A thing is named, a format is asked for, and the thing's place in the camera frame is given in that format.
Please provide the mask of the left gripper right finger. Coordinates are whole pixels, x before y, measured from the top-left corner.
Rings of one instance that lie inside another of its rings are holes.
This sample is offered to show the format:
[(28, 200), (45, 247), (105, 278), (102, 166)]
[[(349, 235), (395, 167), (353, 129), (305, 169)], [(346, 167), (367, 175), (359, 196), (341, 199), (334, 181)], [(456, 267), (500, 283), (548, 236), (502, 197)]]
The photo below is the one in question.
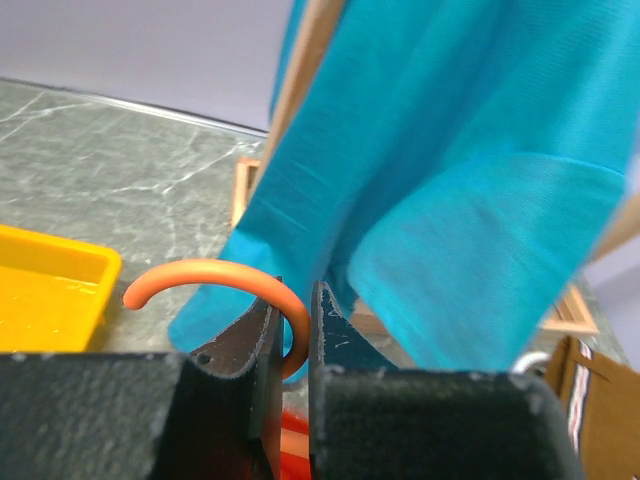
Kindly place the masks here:
[(580, 479), (562, 407), (528, 374), (401, 369), (311, 300), (309, 425), (316, 479)]

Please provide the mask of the orange t shirt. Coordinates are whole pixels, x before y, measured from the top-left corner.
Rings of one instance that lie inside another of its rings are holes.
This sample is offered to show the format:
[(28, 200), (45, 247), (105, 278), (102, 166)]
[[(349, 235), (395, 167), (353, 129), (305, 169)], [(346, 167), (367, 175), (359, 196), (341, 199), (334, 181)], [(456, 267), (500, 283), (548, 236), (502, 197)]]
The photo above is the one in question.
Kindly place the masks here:
[(311, 480), (309, 423), (290, 411), (282, 412), (280, 478)]

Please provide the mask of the orange plastic hanger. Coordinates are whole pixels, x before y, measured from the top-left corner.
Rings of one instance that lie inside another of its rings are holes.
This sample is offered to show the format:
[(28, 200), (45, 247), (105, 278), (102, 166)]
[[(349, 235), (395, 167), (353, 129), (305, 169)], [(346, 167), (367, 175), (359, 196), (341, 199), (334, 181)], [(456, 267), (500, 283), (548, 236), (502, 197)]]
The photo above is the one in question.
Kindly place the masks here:
[(213, 259), (155, 267), (126, 290), (144, 307), (156, 294), (188, 284), (232, 287), (251, 307), (185, 359), (150, 476), (153, 479), (276, 479), (284, 379), (308, 357), (310, 315), (278, 278)]

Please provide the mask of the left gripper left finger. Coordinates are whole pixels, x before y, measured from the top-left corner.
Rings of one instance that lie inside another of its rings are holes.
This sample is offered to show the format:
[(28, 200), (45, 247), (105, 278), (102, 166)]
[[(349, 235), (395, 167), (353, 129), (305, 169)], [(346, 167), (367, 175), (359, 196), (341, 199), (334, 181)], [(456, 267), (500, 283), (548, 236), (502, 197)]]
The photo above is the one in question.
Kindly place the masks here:
[(1, 358), (5, 479), (275, 479), (282, 314), (264, 300), (190, 354)]

